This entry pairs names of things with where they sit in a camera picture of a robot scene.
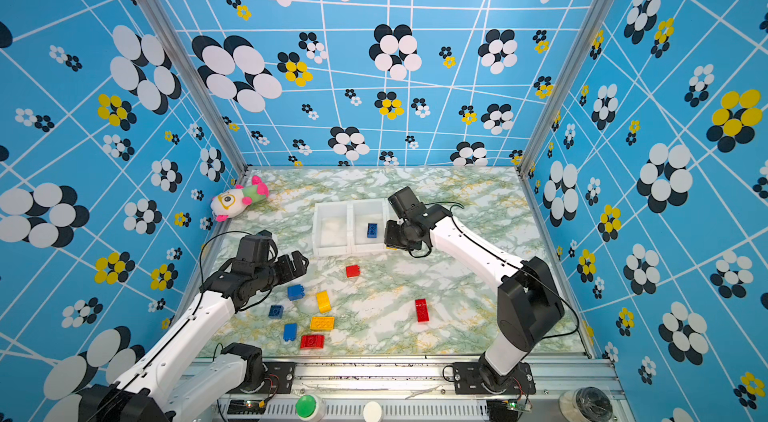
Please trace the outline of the blue square brick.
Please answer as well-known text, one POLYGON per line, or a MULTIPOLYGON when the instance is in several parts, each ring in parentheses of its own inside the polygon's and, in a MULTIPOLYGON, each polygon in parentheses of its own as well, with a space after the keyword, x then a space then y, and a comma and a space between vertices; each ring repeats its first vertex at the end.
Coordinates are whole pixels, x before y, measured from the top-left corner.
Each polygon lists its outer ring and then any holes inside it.
POLYGON ((291 285, 286 289, 290 301, 297 301, 305 297, 305 288, 300 284, 291 285))

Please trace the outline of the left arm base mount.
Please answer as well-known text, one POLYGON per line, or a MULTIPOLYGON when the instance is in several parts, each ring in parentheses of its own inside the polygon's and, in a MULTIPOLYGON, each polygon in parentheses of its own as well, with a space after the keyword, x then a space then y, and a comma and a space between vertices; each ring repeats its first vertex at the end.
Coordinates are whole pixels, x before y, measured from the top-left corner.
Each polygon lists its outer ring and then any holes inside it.
POLYGON ((283 395, 292 391, 297 364, 287 361, 263 362, 260 368, 249 368, 245 379, 229 394, 283 395))

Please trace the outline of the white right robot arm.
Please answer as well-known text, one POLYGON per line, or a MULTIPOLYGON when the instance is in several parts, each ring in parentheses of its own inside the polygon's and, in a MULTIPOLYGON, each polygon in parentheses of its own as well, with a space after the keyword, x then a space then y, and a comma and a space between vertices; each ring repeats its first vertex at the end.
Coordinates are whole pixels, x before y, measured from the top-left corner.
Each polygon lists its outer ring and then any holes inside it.
POLYGON ((466 227, 453 211, 426 204, 408 186, 388 197, 396 218, 384 229, 385 245, 411 256, 426 247, 452 256, 496 291, 499 335, 479 358, 479 375, 492 393, 514 381, 513 371, 565 315, 565 302, 548 264, 524 260, 466 227))

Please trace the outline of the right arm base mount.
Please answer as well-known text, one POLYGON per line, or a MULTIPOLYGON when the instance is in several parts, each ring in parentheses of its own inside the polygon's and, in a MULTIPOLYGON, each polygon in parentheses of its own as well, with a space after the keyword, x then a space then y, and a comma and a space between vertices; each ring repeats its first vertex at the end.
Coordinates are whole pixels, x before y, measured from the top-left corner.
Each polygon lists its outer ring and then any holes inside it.
POLYGON ((499 375, 480 362, 455 362, 451 369, 457 395, 525 397, 537 392, 531 367, 525 362, 518 363, 507 375, 499 375))

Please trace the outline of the long red brick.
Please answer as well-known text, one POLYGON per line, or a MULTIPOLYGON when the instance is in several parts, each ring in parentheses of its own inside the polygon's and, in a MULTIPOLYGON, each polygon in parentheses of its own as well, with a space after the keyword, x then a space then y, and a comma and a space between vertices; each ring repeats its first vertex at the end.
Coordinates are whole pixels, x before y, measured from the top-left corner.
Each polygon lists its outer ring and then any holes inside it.
POLYGON ((426 323, 430 320, 427 301, 424 298, 414 301, 416 317, 418 323, 426 323))

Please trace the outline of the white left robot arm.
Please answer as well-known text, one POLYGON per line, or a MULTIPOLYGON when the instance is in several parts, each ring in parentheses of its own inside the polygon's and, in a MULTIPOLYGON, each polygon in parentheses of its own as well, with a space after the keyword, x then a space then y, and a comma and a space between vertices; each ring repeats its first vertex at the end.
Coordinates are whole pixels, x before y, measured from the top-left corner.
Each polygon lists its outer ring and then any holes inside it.
POLYGON ((225 346, 207 369, 182 377, 190 364, 235 314, 256 306, 254 296, 306 274, 300 251, 280 254, 270 231, 243 236, 235 256, 212 272, 171 331, 107 386, 80 392, 80 421, 192 421, 232 390, 269 396, 279 391, 260 348, 225 346))

